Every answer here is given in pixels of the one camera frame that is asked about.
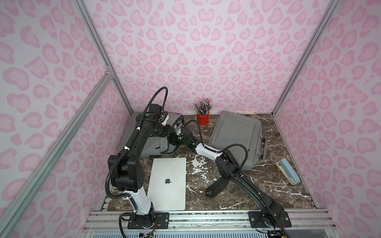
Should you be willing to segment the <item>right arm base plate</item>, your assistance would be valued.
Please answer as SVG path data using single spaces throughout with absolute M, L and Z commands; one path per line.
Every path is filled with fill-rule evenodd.
M 274 216 L 277 219 L 277 222 L 270 214 L 262 211 L 248 212 L 251 228 L 280 228 L 280 225 L 284 228 L 292 227 L 291 219 L 286 211 L 284 211 L 281 215 L 275 214 Z

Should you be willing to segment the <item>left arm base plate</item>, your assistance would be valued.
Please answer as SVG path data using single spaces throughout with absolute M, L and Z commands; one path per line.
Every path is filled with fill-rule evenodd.
M 169 213 L 154 212 L 147 215 L 132 215 L 129 230 L 167 229 L 169 225 Z

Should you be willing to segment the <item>grey laptop sleeve top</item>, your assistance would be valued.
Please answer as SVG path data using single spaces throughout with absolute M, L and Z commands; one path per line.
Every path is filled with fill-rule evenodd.
M 133 113 L 130 117 L 126 132 L 120 141 L 117 152 L 122 152 L 124 146 L 127 144 L 128 140 L 132 136 L 133 131 L 136 128 L 136 123 L 138 116 L 141 113 Z M 179 126 L 184 125 L 184 117 L 178 113 L 168 113 L 169 119 L 166 121 L 167 126 L 171 126 L 172 129 L 176 129 Z M 141 157 L 154 157 L 159 155 L 169 155 L 173 154 L 177 150 L 177 146 L 170 143 L 169 139 L 165 136 L 158 136 L 157 134 L 152 134 L 147 139 L 144 148 L 141 153 Z

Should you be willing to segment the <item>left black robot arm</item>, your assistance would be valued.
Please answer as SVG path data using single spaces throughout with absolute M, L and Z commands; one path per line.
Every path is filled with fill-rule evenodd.
M 163 90 L 166 101 L 168 88 L 163 86 L 150 99 L 123 149 L 117 155 L 109 157 L 109 172 L 105 181 L 107 196 L 111 199 L 127 197 L 134 209 L 130 218 L 147 228 L 155 223 L 154 207 L 144 191 L 145 172 L 140 156 L 150 136 L 167 137 L 169 134 L 171 127 L 163 125 L 165 103 L 162 106 L 153 104 L 156 96 Z

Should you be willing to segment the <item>grey laptop bag with strap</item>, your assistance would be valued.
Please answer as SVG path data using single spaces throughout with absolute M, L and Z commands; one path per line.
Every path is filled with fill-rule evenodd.
M 252 169 L 260 159 L 267 156 L 267 140 L 263 136 L 260 120 L 222 112 L 209 141 L 209 146 L 222 150 L 231 144 L 241 144 L 248 149 L 248 159 L 243 165 L 243 172 Z M 240 147 L 229 149 L 239 164 L 244 160 L 244 150 Z

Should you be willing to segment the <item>silver apple laptop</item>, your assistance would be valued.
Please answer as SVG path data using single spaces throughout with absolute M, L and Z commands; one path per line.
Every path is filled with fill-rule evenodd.
M 147 197 L 156 211 L 186 208 L 186 158 L 155 158 Z

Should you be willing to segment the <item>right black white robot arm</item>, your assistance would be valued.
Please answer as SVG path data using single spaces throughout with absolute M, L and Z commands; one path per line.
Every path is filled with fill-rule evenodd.
M 206 188 L 206 196 L 210 198 L 215 197 L 232 181 L 245 191 L 261 210 L 261 216 L 254 224 L 255 229 L 257 228 L 257 223 L 262 222 L 264 225 L 273 228 L 272 231 L 267 233 L 269 236 L 279 233 L 280 237 L 291 237 L 285 230 L 284 220 L 288 215 L 284 207 L 274 198 L 264 193 L 243 172 L 243 165 L 248 159 L 248 149 L 238 143 L 228 145 L 222 150 L 207 146 L 203 141 L 200 125 L 196 124 L 200 136 L 199 139 L 193 135 L 187 125 L 188 123 L 185 123 L 174 129 L 169 129 L 167 139 L 174 146 L 186 145 L 192 153 L 215 162 L 220 178 Z M 231 147 L 240 147 L 244 150 L 245 156 L 241 164 L 238 163 L 229 150 Z

